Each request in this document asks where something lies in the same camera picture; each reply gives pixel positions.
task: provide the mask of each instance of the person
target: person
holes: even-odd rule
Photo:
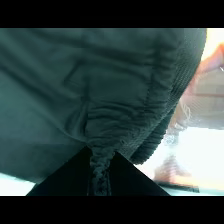
[[[39,184],[87,146],[93,195],[108,195],[115,154],[141,164],[161,142],[205,40],[205,28],[0,29],[0,172]]]

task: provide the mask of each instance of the wrinkled fabric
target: wrinkled fabric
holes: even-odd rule
[[[85,145],[98,179],[115,151],[146,161],[197,69],[205,31],[0,29],[0,172],[39,183]]]

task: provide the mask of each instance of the dark jacket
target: dark jacket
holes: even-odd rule
[[[40,183],[87,145],[98,189],[115,151],[143,163],[205,39],[198,28],[0,29],[0,172]]]

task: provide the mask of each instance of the dark fabric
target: dark fabric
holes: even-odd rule
[[[92,152],[85,148],[27,196],[91,196],[89,166]],[[112,196],[169,196],[119,153],[111,161],[108,182]]]
[[[200,62],[205,31],[0,29],[0,172],[41,183],[87,145],[98,189],[115,152],[146,161]]]

